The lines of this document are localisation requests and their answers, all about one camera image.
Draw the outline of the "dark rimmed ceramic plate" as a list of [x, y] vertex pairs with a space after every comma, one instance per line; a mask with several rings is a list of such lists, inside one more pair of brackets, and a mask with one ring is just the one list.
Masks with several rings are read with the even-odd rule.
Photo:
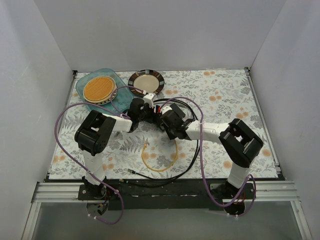
[[134, 95], [143, 97], [143, 91], [159, 94], [164, 88], [165, 80], [158, 71], [145, 69], [135, 72], [127, 85]]

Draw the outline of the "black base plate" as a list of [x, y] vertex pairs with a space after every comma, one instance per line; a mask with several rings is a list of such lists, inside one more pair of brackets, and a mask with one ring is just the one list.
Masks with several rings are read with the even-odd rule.
[[[222, 190], [226, 180], [207, 180], [210, 184], [210, 191], [215, 200], [222, 204], [230, 202], [233, 197], [227, 190]], [[111, 180], [108, 185], [118, 190], [125, 210], [141, 209], [209, 209], [220, 211], [210, 199], [205, 190], [202, 179], [178, 179], [173, 183], [160, 187], [144, 187], [132, 185], [125, 182]], [[119, 196], [107, 188], [106, 196], [96, 196], [92, 191], [87, 190], [84, 184], [80, 185], [78, 200], [81, 201], [102, 201], [107, 200], [108, 209], [117, 211], [122, 209]], [[243, 193], [244, 200], [252, 200], [254, 197], [253, 183], [246, 183]]]

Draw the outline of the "floral tablecloth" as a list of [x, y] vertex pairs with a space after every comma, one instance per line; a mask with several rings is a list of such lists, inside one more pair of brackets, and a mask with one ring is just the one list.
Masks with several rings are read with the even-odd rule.
[[[238, 118], [245, 122], [263, 141], [250, 172], [255, 178], [274, 179], [276, 161], [260, 111], [244, 70], [208, 69], [162, 71], [165, 80], [159, 99], [181, 97], [187, 118], [193, 114], [204, 117], [206, 123], [228, 123]], [[48, 171], [50, 180], [79, 180], [85, 174], [84, 158], [74, 140], [76, 130], [89, 111], [82, 105], [77, 91], [72, 90], [63, 126], [61, 143], [55, 150]], [[182, 175], [186, 179], [227, 178], [232, 160], [222, 145], [205, 141], [203, 156], [195, 157], [197, 143], [170, 140], [153, 124], [142, 122], [133, 133], [114, 133], [103, 152], [103, 170], [109, 179], [170, 178]]]

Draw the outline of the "aluminium frame rail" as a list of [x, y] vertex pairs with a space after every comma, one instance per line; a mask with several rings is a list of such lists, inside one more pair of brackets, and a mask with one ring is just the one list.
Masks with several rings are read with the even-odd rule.
[[[117, 181], [113, 187], [124, 197], [199, 197], [206, 196], [207, 191], [199, 179], [186, 179], [173, 182], [163, 187], [138, 187]], [[68, 203], [101, 202], [105, 197], [96, 199], [90, 195], [80, 182], [42, 182], [36, 185], [32, 202]], [[299, 201], [300, 196], [293, 181], [256, 181], [257, 201]]]

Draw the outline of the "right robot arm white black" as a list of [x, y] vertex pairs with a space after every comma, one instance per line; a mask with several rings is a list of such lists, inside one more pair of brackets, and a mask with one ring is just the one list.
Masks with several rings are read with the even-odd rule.
[[204, 123], [183, 120], [184, 116], [170, 107], [161, 111], [161, 125], [169, 138], [198, 140], [200, 148], [204, 141], [222, 145], [232, 160], [232, 167], [221, 190], [232, 199], [239, 198], [245, 192], [252, 163], [264, 146], [261, 138], [238, 118], [229, 123]]

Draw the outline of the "orange woven round plate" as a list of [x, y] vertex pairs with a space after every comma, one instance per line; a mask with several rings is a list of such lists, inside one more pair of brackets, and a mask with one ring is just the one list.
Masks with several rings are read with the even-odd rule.
[[83, 96], [90, 103], [108, 100], [116, 89], [116, 82], [109, 76], [99, 76], [90, 80], [83, 89]]

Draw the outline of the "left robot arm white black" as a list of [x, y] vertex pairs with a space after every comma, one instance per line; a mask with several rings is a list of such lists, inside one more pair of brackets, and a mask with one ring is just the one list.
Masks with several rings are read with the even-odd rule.
[[140, 122], [155, 124], [159, 118], [160, 106], [151, 100], [134, 98], [126, 112], [130, 119], [123, 116], [103, 114], [92, 110], [75, 133], [74, 140], [82, 151], [86, 173], [82, 177], [85, 190], [95, 200], [103, 199], [107, 190], [102, 182], [106, 181], [103, 169], [102, 152], [113, 132], [134, 132]]

